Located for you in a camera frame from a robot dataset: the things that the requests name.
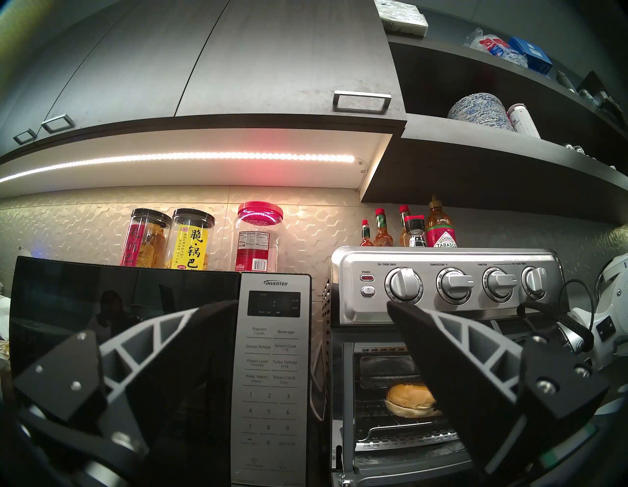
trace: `stacked paper plates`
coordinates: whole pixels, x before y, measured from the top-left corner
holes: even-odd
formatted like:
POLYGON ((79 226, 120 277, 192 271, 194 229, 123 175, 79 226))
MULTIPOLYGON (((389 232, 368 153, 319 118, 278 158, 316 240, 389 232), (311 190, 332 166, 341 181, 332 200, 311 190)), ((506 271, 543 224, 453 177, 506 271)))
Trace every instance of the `stacked paper plates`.
POLYGON ((447 118, 514 132, 502 102, 490 93, 475 93, 465 96, 449 110, 447 118))

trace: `oven knob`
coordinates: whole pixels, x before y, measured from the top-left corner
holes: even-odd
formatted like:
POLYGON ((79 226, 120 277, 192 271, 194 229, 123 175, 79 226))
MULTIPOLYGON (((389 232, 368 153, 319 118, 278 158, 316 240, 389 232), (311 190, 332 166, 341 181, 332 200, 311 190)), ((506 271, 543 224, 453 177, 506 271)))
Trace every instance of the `oven knob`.
POLYGON ((512 289, 517 287, 517 276, 506 274, 499 267, 486 269, 482 276, 482 286, 493 301, 504 303, 512 296, 512 289))
POLYGON ((416 303, 423 295, 423 282, 409 267, 399 267, 386 276, 386 293, 393 301, 416 303))
POLYGON ((521 273, 521 284, 531 298, 541 299, 545 296, 547 272, 543 267, 526 267, 521 273))
POLYGON ((471 288, 475 285, 471 276, 465 275, 460 269, 448 267, 438 273, 436 289, 441 297, 451 304, 464 304, 471 296, 471 288))

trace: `barcode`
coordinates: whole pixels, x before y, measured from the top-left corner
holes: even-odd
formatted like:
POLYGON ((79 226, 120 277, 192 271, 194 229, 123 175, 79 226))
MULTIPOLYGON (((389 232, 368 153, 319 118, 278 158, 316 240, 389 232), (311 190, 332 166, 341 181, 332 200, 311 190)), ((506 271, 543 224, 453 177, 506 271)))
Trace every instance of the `barcode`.
POLYGON ((266 259, 253 259, 252 269, 254 271, 266 272, 266 259))

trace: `black microwave door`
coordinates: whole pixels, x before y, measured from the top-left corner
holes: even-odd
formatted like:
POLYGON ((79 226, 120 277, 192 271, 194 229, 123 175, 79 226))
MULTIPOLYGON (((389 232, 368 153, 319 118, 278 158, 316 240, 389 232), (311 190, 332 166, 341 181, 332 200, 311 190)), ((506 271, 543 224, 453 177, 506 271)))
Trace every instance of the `black microwave door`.
POLYGON ((146 459, 147 485, 230 485, 236 321, 234 316, 224 322, 207 344, 212 349, 207 375, 182 401, 153 445, 146 459))
MULTIPOLYGON (((84 329, 100 341, 143 320, 239 298, 234 272, 143 269, 19 257, 13 281, 14 376, 84 329)), ((226 485, 237 316, 215 328, 207 372, 164 424, 146 459, 150 485, 226 485)), ((168 394, 169 384, 163 384, 168 394)))
POLYGON ((11 366, 19 374, 68 336, 99 343, 146 319, 239 297, 235 272, 105 266, 18 257, 11 293, 11 366))

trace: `blue box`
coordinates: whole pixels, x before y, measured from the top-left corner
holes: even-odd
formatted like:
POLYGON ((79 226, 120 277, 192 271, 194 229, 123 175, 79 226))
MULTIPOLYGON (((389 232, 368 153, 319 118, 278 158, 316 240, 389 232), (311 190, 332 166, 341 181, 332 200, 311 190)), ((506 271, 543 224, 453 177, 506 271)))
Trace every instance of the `blue box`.
POLYGON ((547 57, 547 54, 539 46, 518 37, 511 37, 508 44, 528 59, 528 67, 530 69, 541 74, 547 74, 550 71, 552 67, 550 58, 547 57))

